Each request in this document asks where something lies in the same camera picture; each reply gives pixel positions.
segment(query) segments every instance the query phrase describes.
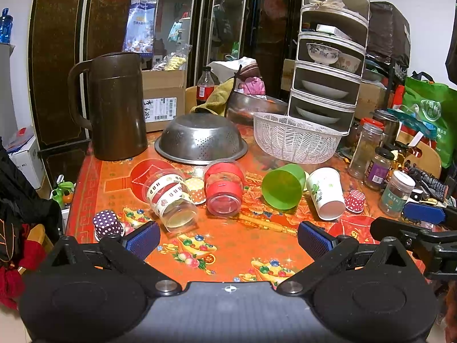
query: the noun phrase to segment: barcode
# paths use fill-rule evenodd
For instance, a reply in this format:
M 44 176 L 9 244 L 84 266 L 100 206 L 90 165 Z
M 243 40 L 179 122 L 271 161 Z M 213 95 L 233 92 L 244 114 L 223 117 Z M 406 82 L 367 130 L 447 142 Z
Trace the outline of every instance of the barcode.
M 375 182 L 375 183 L 382 183 L 382 181 L 384 180 L 384 178 L 375 175 L 375 176 L 373 176 L 373 179 L 372 179 L 372 180 L 373 180 L 373 182 Z

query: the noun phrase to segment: white paper cup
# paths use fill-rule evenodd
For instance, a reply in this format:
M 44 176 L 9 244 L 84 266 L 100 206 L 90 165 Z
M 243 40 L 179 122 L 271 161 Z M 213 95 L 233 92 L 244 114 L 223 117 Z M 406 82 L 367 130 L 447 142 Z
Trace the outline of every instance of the white paper cup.
M 306 180 L 306 187 L 322 220 L 338 219 L 346 210 L 340 174 L 335 169 L 315 170 Z

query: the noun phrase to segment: blue water bottle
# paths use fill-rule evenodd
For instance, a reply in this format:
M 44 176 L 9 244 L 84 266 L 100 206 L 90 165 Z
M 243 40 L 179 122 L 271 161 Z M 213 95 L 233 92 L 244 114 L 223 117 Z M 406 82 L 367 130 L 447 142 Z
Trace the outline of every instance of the blue water bottle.
M 8 8 L 3 9 L 0 17 L 0 42 L 9 44 L 11 40 L 11 28 L 13 27 L 13 17 L 8 15 Z

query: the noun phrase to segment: jar with purple label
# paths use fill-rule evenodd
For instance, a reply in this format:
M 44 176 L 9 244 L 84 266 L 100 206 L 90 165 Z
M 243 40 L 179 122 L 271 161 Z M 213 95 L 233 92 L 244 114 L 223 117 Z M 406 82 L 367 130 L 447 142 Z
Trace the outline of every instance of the jar with purple label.
M 391 163 L 394 160 L 394 154 L 381 147 L 376 147 L 375 152 L 375 155 L 365 170 L 363 181 L 371 189 L 379 191 L 390 170 Z

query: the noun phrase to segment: white plastic basket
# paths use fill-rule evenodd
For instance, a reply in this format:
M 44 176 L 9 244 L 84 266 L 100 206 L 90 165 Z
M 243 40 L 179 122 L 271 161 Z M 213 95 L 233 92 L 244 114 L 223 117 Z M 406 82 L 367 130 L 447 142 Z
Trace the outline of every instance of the white plastic basket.
M 254 113 L 254 137 L 266 153 L 294 163 L 323 163 L 341 134 L 325 126 L 272 113 Z

